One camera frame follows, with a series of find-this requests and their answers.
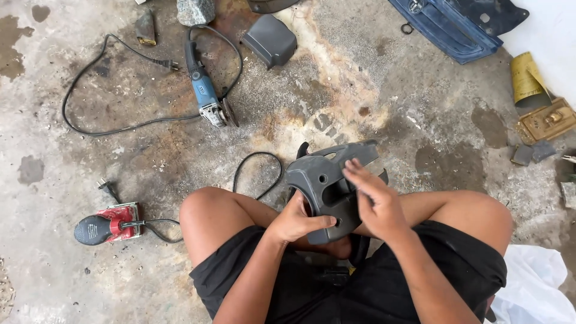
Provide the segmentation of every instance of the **black shorts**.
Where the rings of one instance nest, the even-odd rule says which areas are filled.
[[[448,225],[424,221],[414,227],[444,276],[483,322],[487,299],[506,284],[506,264],[492,247]],[[214,318],[242,272],[264,228],[243,229],[191,273]],[[266,323],[419,323],[396,257],[383,244],[343,287],[315,279],[313,269],[287,249],[274,284]]]

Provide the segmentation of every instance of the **stained concrete floor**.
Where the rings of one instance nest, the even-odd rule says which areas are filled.
[[[238,42],[257,15],[240,0],[216,3],[216,28]],[[152,49],[137,45],[133,31],[147,8],[156,15]],[[277,14],[298,37],[286,66],[267,71],[240,45],[244,72],[229,97],[239,129],[192,120],[92,138],[69,131],[60,115],[71,79],[108,32],[184,64],[185,28],[174,2],[6,0],[0,12],[3,323],[209,322],[183,244],[162,244],[151,233],[95,247],[75,241],[76,223],[112,204],[96,180],[116,182],[120,199],[142,202],[147,218],[176,219],[190,191],[231,188],[248,153],[274,152],[286,166],[303,141],[320,149],[375,138],[377,166],[399,192],[488,193],[512,211],[514,243],[558,248],[576,269],[575,214],[564,208],[558,184],[571,165],[559,156],[529,167],[509,161],[520,140],[504,50],[460,66],[419,33],[402,34],[405,21],[387,1],[304,0]],[[234,54],[207,35],[198,39],[220,89],[237,71]],[[195,111],[185,71],[142,62],[118,44],[80,80],[69,104],[71,121],[91,131]],[[554,145],[569,151],[576,135]],[[239,191],[256,196],[278,171],[254,159]],[[280,209],[286,192],[281,184],[263,201]],[[572,274],[562,289],[576,296]]]

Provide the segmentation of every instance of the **hand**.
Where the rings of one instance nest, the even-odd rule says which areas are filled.
[[[358,159],[346,161],[342,173],[357,188],[358,212],[372,234],[389,243],[410,230],[394,189],[364,169]]]
[[[332,227],[335,224],[336,218],[332,216],[308,217],[304,209],[304,195],[296,190],[292,199],[268,226],[266,232],[281,243],[288,244],[312,231]]]

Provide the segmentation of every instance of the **white plastic bag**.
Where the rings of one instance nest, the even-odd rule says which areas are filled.
[[[506,287],[496,293],[497,324],[575,324],[576,311],[558,287],[568,274],[560,252],[510,245],[504,256]]]

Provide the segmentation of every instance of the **white wall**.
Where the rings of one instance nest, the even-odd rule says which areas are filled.
[[[513,31],[500,35],[512,56],[530,51],[544,83],[576,108],[575,0],[512,0],[530,16]]]

